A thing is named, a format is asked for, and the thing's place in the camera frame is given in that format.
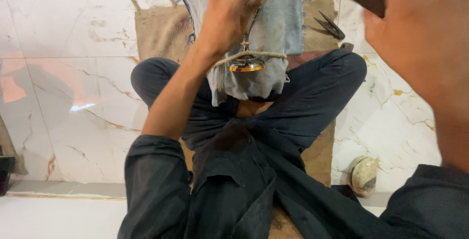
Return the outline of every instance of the white marble wall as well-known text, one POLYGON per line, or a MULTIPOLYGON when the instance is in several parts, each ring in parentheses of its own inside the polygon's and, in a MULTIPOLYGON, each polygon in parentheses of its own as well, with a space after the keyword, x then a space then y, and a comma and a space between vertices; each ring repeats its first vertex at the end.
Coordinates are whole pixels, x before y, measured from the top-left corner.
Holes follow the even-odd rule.
MULTIPOLYGON (((361 7, 334 1, 344 41, 369 68, 337 118, 332 181, 344 183, 352 159, 368 155, 380 160, 378 191, 392 192, 419 163, 440 163, 432 111, 366 43, 361 7)), ((147 115, 129 79, 134 11, 129 0, 0 0, 0 114, 26 160, 19 178, 123 182, 147 115)))

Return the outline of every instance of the white floor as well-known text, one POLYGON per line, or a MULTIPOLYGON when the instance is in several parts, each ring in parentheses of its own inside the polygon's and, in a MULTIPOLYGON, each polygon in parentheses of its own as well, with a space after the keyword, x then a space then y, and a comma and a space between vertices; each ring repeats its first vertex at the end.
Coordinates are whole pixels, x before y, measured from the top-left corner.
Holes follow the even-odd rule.
MULTIPOLYGON (((334 1, 368 75, 337 118, 332 180, 344 183, 353 158, 368 155, 380 161, 377 191, 393 192, 418 164, 440 163, 433 114, 366 43, 361 7, 334 1)), ((130 85, 137 55, 130 0, 0 0, 0 114, 25 179, 123 182, 147 114, 130 85)))
MULTIPOLYGON (((384 208, 365 207, 379 216, 384 208)), ((115 239, 125 201, 0 198, 3 239, 115 239)))

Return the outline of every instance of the man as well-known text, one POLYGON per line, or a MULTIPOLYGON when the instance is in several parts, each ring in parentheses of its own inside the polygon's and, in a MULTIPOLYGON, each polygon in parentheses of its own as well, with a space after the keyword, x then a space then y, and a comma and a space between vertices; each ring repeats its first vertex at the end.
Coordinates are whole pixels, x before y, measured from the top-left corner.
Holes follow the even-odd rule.
POLYGON ((246 105, 232 98, 211 106, 206 72, 265 1, 209 0, 181 66, 154 58, 133 71, 151 108, 126 160, 119 238, 267 238, 273 201, 305 238, 469 238, 468 0, 386 0, 385 19, 364 14, 368 42, 432 106, 443 158, 420 165, 380 218, 300 158, 363 81, 359 56, 335 50, 291 70, 273 104, 249 104, 254 116, 236 118, 246 105), (192 193, 181 136, 196 152, 192 193))

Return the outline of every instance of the torn cloth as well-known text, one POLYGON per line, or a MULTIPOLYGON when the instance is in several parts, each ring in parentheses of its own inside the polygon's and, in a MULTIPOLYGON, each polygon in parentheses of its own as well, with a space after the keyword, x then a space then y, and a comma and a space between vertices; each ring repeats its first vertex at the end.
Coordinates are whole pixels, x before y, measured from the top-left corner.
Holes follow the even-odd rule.
MULTIPOLYGON (((198 36, 208 0, 183 0, 194 23, 194 34, 198 36)), ((279 52, 298 55, 303 51, 302 0, 268 0, 257 16, 249 36, 249 48, 256 51, 279 52)), ((242 51, 237 45, 225 54, 225 58, 242 51)), ((260 57, 267 67, 245 73, 228 69, 229 63, 211 69, 207 78, 212 91, 212 105, 223 102, 224 94, 240 100, 249 96, 267 98, 272 90, 281 93, 288 61, 278 58, 260 57)))

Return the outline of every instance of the black shirt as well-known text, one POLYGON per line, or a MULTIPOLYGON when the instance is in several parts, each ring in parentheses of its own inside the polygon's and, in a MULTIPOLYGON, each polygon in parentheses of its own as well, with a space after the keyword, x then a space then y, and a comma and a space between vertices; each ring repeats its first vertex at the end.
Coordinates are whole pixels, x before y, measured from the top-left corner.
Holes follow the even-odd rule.
POLYGON ((178 141, 142 135, 125 164, 118 238, 267 238, 273 201, 305 238, 469 238, 469 175, 419 165, 381 217, 308 176, 275 130, 232 125, 194 157, 191 194, 178 141))

